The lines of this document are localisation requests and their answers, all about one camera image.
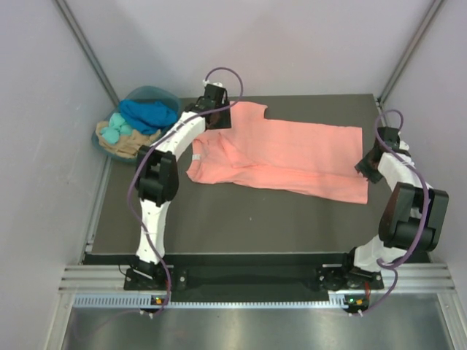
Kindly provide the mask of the pink t shirt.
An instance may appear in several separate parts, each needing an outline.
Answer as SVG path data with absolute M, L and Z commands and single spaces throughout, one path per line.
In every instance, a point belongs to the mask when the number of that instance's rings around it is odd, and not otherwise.
M 363 156 L 361 128 L 270 120 L 266 110 L 240 102 L 229 129 L 194 139 L 189 179 L 367 203 L 368 182 L 355 170 Z

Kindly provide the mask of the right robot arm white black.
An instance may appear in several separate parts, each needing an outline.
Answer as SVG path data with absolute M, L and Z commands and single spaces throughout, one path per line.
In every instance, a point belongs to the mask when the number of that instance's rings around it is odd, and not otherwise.
M 383 265 L 401 259 L 412 244 L 418 252 L 433 251 L 447 212 L 448 193 L 416 175 L 409 147 L 397 128 L 378 127 L 373 148 L 355 168 L 372 183 L 384 179 L 391 195 L 378 233 L 346 253 L 341 265 L 318 270 L 317 279 L 326 290 L 364 288 L 380 278 Z

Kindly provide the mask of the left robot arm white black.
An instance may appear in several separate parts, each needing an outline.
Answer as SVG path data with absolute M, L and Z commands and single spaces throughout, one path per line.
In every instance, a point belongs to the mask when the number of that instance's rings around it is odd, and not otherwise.
M 179 189 L 177 161 L 204 131 L 231 127 L 228 92 L 220 83 L 204 83 L 204 94 L 188 105 L 164 136 L 139 149 L 131 189 L 137 190 L 141 236 L 126 271 L 125 290 L 162 290 L 171 285 L 164 233 L 169 206 Z

